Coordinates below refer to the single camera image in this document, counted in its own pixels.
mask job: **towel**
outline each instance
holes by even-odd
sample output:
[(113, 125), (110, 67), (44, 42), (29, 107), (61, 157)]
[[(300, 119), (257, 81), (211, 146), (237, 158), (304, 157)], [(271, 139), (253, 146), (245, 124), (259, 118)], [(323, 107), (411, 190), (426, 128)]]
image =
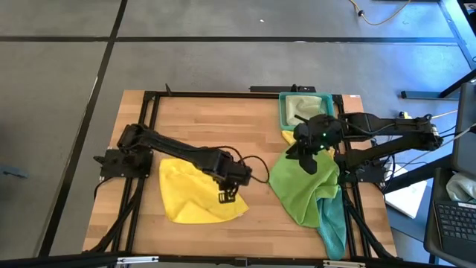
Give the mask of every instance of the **towel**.
[(476, 179), (470, 179), (461, 173), (453, 175), (446, 184), (446, 191), (453, 201), (476, 204)]
[(318, 233), (326, 246), (327, 256), (334, 261), (341, 260), (345, 255), (347, 235), (341, 188), (335, 198), (320, 198), (317, 204), (321, 219)]
[(221, 204), (217, 183), (187, 161), (161, 160), (159, 178), (165, 214), (174, 223), (221, 223), (248, 210), (239, 194)]
[(321, 107), (322, 98), (317, 96), (289, 95), (286, 96), (286, 123), (295, 126), (302, 123), (295, 115), (309, 119), (326, 113)]
[(287, 159), (286, 153), (282, 153), (271, 169), (269, 184), (298, 225), (317, 228), (320, 217), (316, 200), (335, 197), (339, 169), (325, 150), (314, 159), (319, 168), (311, 175), (299, 166), (299, 161)]

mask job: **floor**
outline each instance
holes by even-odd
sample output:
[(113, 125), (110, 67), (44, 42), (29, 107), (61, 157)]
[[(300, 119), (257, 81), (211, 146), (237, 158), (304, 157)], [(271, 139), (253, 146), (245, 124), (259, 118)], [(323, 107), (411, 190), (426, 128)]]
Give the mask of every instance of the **floor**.
[[(403, 4), (358, 3), (373, 21)], [(112, 42), (111, 36), (323, 39)], [(361, 95), (365, 110), (380, 117), (402, 110), (437, 115), (456, 109), (457, 102), (403, 100), (400, 91), (441, 91), (471, 70), (473, 56), (476, 39), (455, 0), (441, 6), (412, 2), (378, 27), (358, 19), (346, 0), (0, 1), (0, 163), (30, 174), (0, 177), (0, 259), (37, 254), (71, 152), (79, 161), (51, 254), (80, 252), (98, 180), (92, 156), (102, 155), (109, 143), (124, 89), (163, 90), (168, 83), (176, 91), (245, 92), (249, 86), (297, 83)], [(447, 130), (455, 118), (434, 123)], [(80, 125), (89, 127), (87, 133), (82, 128), (77, 135)], [(422, 161), (449, 152), (444, 147)], [(418, 155), (401, 153), (397, 161)], [(426, 261), (409, 253), (424, 252), (421, 245), (399, 232), (394, 237), (400, 257)]]

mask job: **wooden table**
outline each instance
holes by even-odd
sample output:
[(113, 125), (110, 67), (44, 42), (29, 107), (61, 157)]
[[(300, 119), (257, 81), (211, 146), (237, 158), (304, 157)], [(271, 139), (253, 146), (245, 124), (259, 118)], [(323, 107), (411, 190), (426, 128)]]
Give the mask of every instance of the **wooden table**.
[[(111, 147), (127, 124), (138, 121), (144, 91), (125, 91), (112, 133)], [(357, 95), (343, 95), (345, 112), (363, 110)], [(156, 128), (162, 135), (193, 146), (233, 146), (242, 155), (258, 155), (271, 168), (287, 144), (281, 136), (278, 102), (275, 99), (186, 98), (160, 99)], [(369, 143), (353, 144), (366, 148)], [(167, 219), (158, 183), (158, 165), (169, 157), (155, 152), (151, 176), (145, 182), (134, 253), (151, 255), (234, 256), (269, 258), (327, 258), (323, 241), (315, 229), (298, 226), (286, 213), (269, 185), (251, 180), (239, 194), (250, 207), (243, 216), (226, 222), (185, 225)], [(265, 178), (264, 167), (254, 160), (248, 164), (254, 175)], [(112, 179), (97, 193), (84, 250), (95, 246), (118, 216), (124, 179)], [(380, 191), (360, 184), (364, 216), (386, 250), (396, 255)], [(123, 228), (126, 237), (128, 223)], [(362, 255), (358, 227), (353, 225), (357, 253)], [(122, 239), (120, 249), (125, 247)]]

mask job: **white cloth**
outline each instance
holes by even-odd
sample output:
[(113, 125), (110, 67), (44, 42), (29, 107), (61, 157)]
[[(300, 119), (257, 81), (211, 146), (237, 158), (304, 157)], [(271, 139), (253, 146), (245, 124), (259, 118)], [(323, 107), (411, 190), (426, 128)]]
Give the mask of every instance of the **white cloth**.
[(296, 126), (303, 123), (295, 115), (309, 119), (312, 116), (326, 113), (321, 110), (322, 98), (317, 96), (289, 95), (286, 96), (286, 123)]
[(456, 173), (446, 184), (446, 191), (453, 201), (476, 203), (476, 178)]

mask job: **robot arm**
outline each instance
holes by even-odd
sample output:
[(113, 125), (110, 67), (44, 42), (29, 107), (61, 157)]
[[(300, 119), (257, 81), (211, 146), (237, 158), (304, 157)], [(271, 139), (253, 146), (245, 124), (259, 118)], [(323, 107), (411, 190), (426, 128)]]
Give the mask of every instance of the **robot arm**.
[(219, 201), (234, 202), (238, 187), (248, 185), (251, 168), (241, 159), (217, 147), (194, 147), (182, 143), (140, 124), (130, 124), (124, 129), (118, 147), (125, 153), (154, 149), (192, 163), (195, 168), (210, 175), (219, 186)]
[(436, 150), (443, 139), (430, 123), (431, 116), (415, 119), (387, 119), (358, 112), (339, 115), (316, 115), (298, 124), (294, 130), (296, 143), (286, 153), (288, 159), (298, 159), (300, 166), (310, 174), (317, 172), (318, 165), (312, 158), (320, 150), (328, 150), (341, 141), (366, 141), (377, 135), (400, 135), (401, 138), (367, 150), (352, 149), (335, 156), (341, 170), (355, 173), (363, 165), (382, 157), (405, 150)]

